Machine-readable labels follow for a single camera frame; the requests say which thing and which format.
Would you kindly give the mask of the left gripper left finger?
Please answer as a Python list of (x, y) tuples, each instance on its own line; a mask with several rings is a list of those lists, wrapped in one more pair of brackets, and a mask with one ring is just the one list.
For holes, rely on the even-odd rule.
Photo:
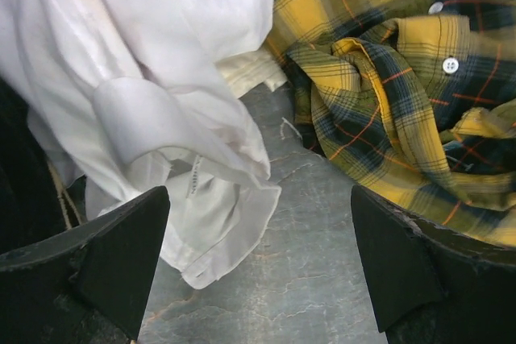
[(156, 187), (82, 226), (1, 256), (3, 343), (137, 340), (169, 215)]

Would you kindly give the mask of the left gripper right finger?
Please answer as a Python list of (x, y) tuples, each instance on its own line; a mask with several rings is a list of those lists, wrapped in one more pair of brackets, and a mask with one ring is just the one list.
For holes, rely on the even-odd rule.
[(513, 343), (515, 250), (458, 234), (356, 185), (352, 221), (390, 343)]

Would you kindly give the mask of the yellow plaid shirt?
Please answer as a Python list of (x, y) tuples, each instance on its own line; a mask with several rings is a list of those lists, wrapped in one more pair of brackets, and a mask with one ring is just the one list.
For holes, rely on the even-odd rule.
[(394, 204), (515, 244), (515, 0), (275, 0), (304, 144)]

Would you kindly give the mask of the white shirt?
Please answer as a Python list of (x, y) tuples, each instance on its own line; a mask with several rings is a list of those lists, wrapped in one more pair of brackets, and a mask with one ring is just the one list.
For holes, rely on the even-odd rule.
[(164, 186), (161, 258), (192, 288), (259, 244), (281, 189), (218, 69), (254, 52), (273, 0), (1, 0), (1, 74), (88, 218)]

